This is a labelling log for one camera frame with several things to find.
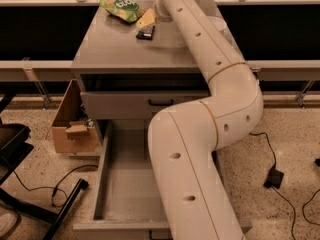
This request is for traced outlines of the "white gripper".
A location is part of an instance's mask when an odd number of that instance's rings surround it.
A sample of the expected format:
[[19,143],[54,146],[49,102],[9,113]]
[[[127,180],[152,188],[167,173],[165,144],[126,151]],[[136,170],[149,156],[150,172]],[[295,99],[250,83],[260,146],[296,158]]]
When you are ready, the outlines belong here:
[[153,9],[149,8],[148,10],[146,10],[143,16],[137,21],[136,27],[138,29],[154,26],[156,24],[156,18],[161,22],[172,21],[170,13],[167,11],[160,0],[154,1]]

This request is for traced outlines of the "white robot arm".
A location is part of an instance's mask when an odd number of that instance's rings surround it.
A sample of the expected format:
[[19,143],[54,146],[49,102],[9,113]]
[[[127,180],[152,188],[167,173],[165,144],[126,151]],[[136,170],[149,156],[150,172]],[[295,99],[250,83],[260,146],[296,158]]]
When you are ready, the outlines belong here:
[[173,240],[246,240],[211,156],[247,136],[263,113],[258,80],[195,0],[156,0],[208,84],[206,98],[150,121],[148,148]]

